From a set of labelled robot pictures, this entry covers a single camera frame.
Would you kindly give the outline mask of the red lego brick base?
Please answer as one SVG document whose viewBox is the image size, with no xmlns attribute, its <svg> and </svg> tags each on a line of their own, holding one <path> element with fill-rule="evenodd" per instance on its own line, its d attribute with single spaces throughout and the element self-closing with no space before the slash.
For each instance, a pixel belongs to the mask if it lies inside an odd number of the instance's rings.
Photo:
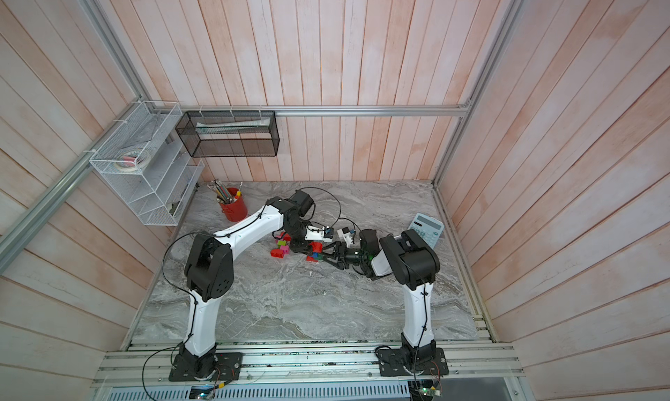
<svg viewBox="0 0 670 401">
<path fill-rule="evenodd" d="M 270 251 L 270 255 L 274 258 L 284 258 L 286 255 L 286 252 L 284 252 L 283 249 L 280 248 L 274 248 L 272 251 Z"/>
</svg>

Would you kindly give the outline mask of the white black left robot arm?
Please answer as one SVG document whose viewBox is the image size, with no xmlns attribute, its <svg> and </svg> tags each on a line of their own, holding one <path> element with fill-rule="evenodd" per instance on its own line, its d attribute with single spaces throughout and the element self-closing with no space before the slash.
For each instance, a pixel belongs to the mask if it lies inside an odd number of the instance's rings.
<svg viewBox="0 0 670 401">
<path fill-rule="evenodd" d="M 199 233 L 193 242 L 184 275 L 192 297 L 184 350 L 201 358 L 216 348 L 216 319 L 221 299 L 234 282 L 235 260 L 271 233 L 284 231 L 294 242 L 307 236 L 305 216 L 312 197 L 296 191 L 289 198 L 273 197 L 254 214 L 223 231 Z"/>
</svg>

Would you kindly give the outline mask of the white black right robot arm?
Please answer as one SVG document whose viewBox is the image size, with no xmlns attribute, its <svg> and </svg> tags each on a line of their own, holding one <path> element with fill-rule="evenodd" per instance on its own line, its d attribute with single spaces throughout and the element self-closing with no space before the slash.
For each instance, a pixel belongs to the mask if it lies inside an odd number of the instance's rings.
<svg viewBox="0 0 670 401">
<path fill-rule="evenodd" d="M 431 299 L 441 263 L 415 230 L 380 238 L 376 230 L 364 229 L 359 234 L 359 247 L 333 242 L 323 247 L 320 259 L 340 270 L 357 268 L 371 280 L 392 275 L 401 285 L 405 313 L 401 347 L 382 345 L 376 350 L 384 374 L 397 375 L 400 370 L 421 373 L 424 367 L 440 361 L 432 330 Z"/>
</svg>

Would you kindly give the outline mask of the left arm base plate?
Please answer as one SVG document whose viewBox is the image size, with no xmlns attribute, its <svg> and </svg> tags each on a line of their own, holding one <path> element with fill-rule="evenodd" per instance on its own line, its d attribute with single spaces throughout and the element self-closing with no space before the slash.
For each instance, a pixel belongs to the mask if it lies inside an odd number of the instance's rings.
<svg viewBox="0 0 670 401">
<path fill-rule="evenodd" d="M 182 350 L 174 360 L 169 382 L 238 380 L 243 357 L 241 352 L 214 351 L 196 357 L 187 350 Z"/>
</svg>

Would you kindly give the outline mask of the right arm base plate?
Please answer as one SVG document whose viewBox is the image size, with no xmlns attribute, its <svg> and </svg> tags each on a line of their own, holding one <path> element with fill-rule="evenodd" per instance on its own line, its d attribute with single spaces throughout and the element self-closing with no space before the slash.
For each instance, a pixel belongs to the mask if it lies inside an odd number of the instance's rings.
<svg viewBox="0 0 670 401">
<path fill-rule="evenodd" d="M 443 349 L 425 346 L 419 350 L 401 347 L 378 346 L 374 354 L 379 361 L 382 377 L 401 376 L 438 376 L 449 374 L 447 360 Z"/>
</svg>

